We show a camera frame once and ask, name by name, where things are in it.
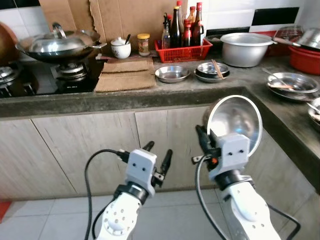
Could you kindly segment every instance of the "wok handle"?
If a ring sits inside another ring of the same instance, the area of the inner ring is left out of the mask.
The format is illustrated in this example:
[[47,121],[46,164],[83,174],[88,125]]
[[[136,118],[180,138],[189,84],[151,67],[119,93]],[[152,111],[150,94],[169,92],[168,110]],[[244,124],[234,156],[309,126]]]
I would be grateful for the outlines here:
[[295,47],[301,47],[300,44],[296,43],[296,42],[292,42],[290,40],[286,40],[280,37],[273,37],[272,38],[273,41],[280,43],[280,44],[286,44],[286,45],[291,45],[291,46],[295,46]]
[[102,49],[104,46],[106,46],[107,43],[100,43],[99,45],[94,45],[94,46],[90,46],[90,48],[94,48],[94,49]]
[[59,32],[63,38],[67,38],[65,31],[62,29],[62,26],[59,23],[52,23],[52,28],[54,32]]

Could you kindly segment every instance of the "condiment jar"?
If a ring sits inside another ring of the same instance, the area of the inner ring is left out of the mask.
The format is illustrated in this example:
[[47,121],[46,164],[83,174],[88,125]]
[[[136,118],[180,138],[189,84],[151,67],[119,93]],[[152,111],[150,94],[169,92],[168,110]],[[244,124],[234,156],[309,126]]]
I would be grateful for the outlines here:
[[149,50],[149,33],[140,33],[137,35],[138,38],[138,46],[139,46],[139,54],[142,57],[146,57],[150,55]]

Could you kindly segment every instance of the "chopsticks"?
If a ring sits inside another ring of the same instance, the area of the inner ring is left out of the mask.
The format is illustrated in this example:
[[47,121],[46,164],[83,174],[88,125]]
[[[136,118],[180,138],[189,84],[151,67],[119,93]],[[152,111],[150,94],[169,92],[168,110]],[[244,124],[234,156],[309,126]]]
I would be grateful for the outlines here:
[[216,60],[211,59],[211,61],[212,61],[213,65],[214,65],[214,68],[215,68],[216,73],[218,74],[219,78],[223,79],[224,76],[221,74],[220,68],[218,67],[218,64],[217,64]]

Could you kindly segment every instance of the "red plastic basket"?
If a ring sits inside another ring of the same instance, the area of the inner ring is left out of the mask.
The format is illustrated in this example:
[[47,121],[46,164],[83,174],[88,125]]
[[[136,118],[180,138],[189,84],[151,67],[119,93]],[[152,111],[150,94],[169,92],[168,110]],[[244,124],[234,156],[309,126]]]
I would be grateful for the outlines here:
[[155,50],[158,52],[161,62],[176,63],[203,60],[208,54],[212,44],[203,39],[202,46],[188,46],[178,48],[161,49],[161,41],[154,41]]

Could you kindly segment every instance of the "concrete countertop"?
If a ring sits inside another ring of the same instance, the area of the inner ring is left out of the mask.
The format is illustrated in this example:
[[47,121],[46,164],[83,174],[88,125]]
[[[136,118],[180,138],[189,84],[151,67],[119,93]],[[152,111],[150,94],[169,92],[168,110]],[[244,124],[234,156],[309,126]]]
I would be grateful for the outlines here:
[[[220,57],[214,56],[217,62]],[[106,93],[71,93],[0,99],[1,120],[36,116],[69,115],[99,111],[140,109],[149,107],[211,104],[218,98],[239,94],[249,97],[258,106],[263,127],[277,141],[309,182],[320,193],[320,133],[311,125],[308,107],[303,103],[283,100],[266,88],[267,68],[273,73],[299,73],[289,64],[289,57],[265,57],[259,66],[229,67],[231,74],[219,83],[203,83],[193,74],[179,83],[157,80],[157,86],[140,90]],[[193,70],[202,62],[162,64],[154,58],[154,68],[179,65]],[[319,76],[312,76],[320,83]]]

